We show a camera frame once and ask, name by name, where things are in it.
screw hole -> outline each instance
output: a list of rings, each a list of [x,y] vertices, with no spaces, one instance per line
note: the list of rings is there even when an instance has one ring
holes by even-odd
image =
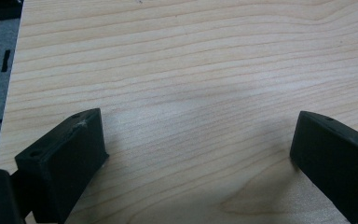
[[[40,156],[40,154],[42,154],[41,150],[33,151],[33,152],[31,152],[30,157],[35,158],[35,157]]]

light wood surface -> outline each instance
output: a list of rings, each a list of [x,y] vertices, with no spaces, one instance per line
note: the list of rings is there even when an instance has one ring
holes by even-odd
[[[300,110],[358,130],[358,1],[26,0],[0,168],[94,107],[67,223],[345,223],[288,158]]]

wooden table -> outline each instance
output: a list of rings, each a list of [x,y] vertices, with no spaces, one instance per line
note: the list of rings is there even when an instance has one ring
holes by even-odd
[[[300,110],[358,130],[358,1],[25,1],[0,168],[94,107],[67,223],[344,223],[288,158]]]

wood grain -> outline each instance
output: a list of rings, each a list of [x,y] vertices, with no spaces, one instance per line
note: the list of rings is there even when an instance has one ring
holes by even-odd
[[[25,1],[0,168],[93,107],[67,223],[345,223],[288,157],[300,110],[358,130],[358,1]]]

black clamp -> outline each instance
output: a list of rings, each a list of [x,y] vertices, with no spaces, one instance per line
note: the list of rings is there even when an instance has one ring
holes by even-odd
[[[358,132],[302,111],[290,157],[350,223],[358,223]]]
[[[108,155],[100,109],[73,115],[15,157],[19,170],[0,170],[0,224],[64,223]]]

